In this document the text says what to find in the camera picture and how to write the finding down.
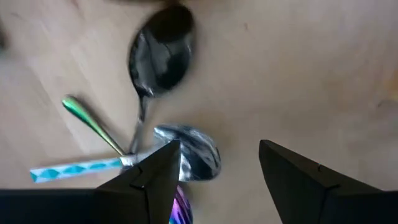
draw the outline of iridescent spoon handle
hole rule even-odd
[[[86,108],[73,96],[67,96],[62,100],[63,106],[75,115],[82,122],[87,124],[92,130],[94,130],[101,138],[103,138],[120,156],[124,156],[124,151],[120,146],[111,138],[111,136],[102,128],[92,115],[86,110]]]

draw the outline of metal spoon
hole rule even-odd
[[[170,221],[169,221],[169,224],[173,223],[181,223],[181,224],[193,223],[191,205],[180,186],[177,187],[177,193],[175,194],[172,214],[170,216]]]
[[[91,127],[92,130],[98,133],[116,152],[122,156],[120,161],[124,166],[134,165],[156,151],[156,149],[152,149],[150,152],[126,156],[116,141],[106,133],[100,123],[89,114],[88,109],[86,109],[75,97],[67,96],[62,103],[69,112]],[[208,135],[190,126],[165,124],[155,127],[154,140],[157,142],[155,145],[161,146],[174,139],[180,141],[182,153],[179,177],[180,181],[191,182],[211,180],[220,173],[220,154],[214,140],[212,140]],[[65,170],[65,167],[67,166],[68,164],[62,165],[62,169]],[[42,167],[34,170],[38,170],[42,173],[43,170],[54,169],[54,167],[59,166]],[[51,177],[48,178],[48,181],[53,179],[57,178]]]
[[[155,13],[137,33],[128,61],[139,97],[139,117],[130,153],[141,147],[149,99],[167,93],[179,83],[192,60],[193,46],[193,16],[180,4]]]

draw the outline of teal and white handle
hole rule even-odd
[[[42,183],[52,180],[76,177],[78,175],[101,172],[104,170],[121,169],[123,166],[121,158],[123,157],[41,167],[31,169],[30,176],[32,177],[33,182]]]
[[[163,143],[156,144],[145,152],[140,152],[135,155],[35,168],[30,170],[30,176],[33,182],[43,183],[104,170],[121,169],[124,166],[134,166],[160,149],[163,145]]]

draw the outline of black device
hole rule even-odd
[[[167,224],[180,170],[179,142],[96,189],[0,190],[1,223]],[[384,192],[271,141],[262,171],[284,224],[397,223],[397,192]]]
[[[167,224],[179,172],[172,141],[96,189],[0,190],[0,223]]]
[[[354,180],[272,141],[259,146],[262,172],[283,224],[398,223],[398,192]]]

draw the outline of light wood tabletop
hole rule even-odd
[[[384,190],[398,189],[396,0],[191,0],[196,59],[151,102],[146,133],[189,124],[217,142],[223,170],[190,184],[195,223],[280,223],[258,160],[270,139]],[[0,187],[95,187],[117,171],[35,185],[32,167],[114,157],[67,112],[84,98],[122,147],[137,96],[131,39],[159,2],[0,0]]]

